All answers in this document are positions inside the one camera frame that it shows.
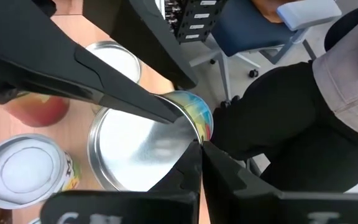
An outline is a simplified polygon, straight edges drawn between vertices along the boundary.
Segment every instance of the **person's leg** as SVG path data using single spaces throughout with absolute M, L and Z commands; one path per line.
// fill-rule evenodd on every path
M 269 71 L 238 102 L 214 113 L 212 143 L 244 160 L 295 137 L 316 120 L 315 88 L 310 63 Z
M 313 125 L 285 143 L 261 178 L 283 191 L 345 192 L 358 184 L 358 141 Z

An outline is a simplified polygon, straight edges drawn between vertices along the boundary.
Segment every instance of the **desk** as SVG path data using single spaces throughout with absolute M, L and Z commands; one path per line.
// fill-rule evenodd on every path
M 107 34 L 90 23 L 82 15 L 57 15 L 52 17 L 67 36 L 86 47 L 100 40 L 111 40 Z M 152 68 L 143 64 L 140 86 L 149 92 L 162 94 L 173 91 L 172 83 L 159 75 Z M 81 166 L 82 178 L 78 189 L 102 190 L 96 181 L 88 163 L 86 140 L 94 114 L 91 105 L 82 101 L 71 100 L 67 115 L 57 124 L 45 128 L 31 128 L 23 125 L 0 107 L 0 142 L 16 134 L 39 133 L 54 139 Z M 205 199 L 201 198 L 200 223 L 209 223 Z M 23 209 L 13 210 L 13 223 L 26 224 L 39 216 L 42 202 Z

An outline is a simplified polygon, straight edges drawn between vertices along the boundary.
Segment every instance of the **chair base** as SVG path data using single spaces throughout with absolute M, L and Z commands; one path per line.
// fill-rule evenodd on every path
M 251 66 L 252 68 L 260 68 L 260 65 L 251 61 L 250 59 L 246 58 L 241 54 L 235 54 L 234 57 L 239 58 L 242 62 L 246 65 Z M 223 88 L 224 94 L 226 96 L 226 101 L 231 101 L 231 86 L 230 86 L 230 78 L 229 78 L 229 66 L 227 64 L 227 56 L 221 49 L 214 49 L 208 54 L 202 55 L 190 61 L 190 66 L 195 67 L 197 65 L 201 65 L 205 62 L 210 62 L 214 60 L 218 62 L 219 69 L 221 71 L 222 81 L 223 81 Z

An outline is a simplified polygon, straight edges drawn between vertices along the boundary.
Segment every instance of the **colorful can label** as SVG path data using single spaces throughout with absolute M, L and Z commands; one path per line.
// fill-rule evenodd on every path
M 203 99 L 188 91 L 173 91 L 163 96 L 185 111 L 193 121 L 201 141 L 211 139 L 214 121 L 212 112 Z
M 58 186 L 60 186 L 57 192 L 65 190 L 72 190 L 77 188 L 80 183 L 81 170 L 79 165 L 71 158 L 71 156 L 65 152 L 65 166 L 63 170 L 63 176 Z

